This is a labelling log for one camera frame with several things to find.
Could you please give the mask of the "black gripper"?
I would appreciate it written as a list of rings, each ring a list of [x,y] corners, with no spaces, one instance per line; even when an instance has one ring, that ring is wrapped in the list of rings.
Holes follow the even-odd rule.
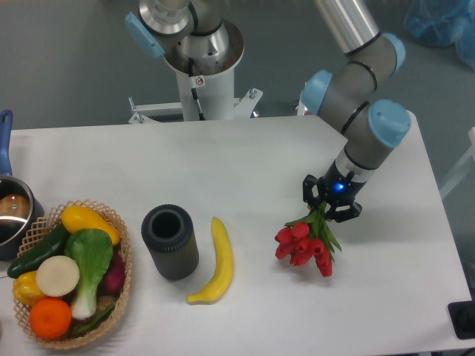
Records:
[[[355,181],[355,177],[356,172],[352,170],[343,175],[334,161],[322,178],[306,175],[302,182],[303,201],[310,210],[317,209],[322,202],[328,204],[330,209],[325,213],[327,221],[342,223],[355,219],[362,211],[362,206],[356,202],[356,195],[366,184]]]

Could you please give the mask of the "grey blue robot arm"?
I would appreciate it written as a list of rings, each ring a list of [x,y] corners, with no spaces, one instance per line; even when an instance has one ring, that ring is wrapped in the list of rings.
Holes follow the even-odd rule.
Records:
[[[410,130],[398,103],[369,96],[403,64],[405,48],[382,33],[362,1],[317,1],[316,7],[347,57],[338,73],[322,70],[301,91],[304,109],[347,139],[325,175],[307,176],[303,200],[338,223],[356,218],[357,193]],[[186,121],[236,119],[246,114],[234,98],[234,69],[243,37],[223,18],[218,1],[141,1],[125,27],[140,49],[164,58],[175,72]]]

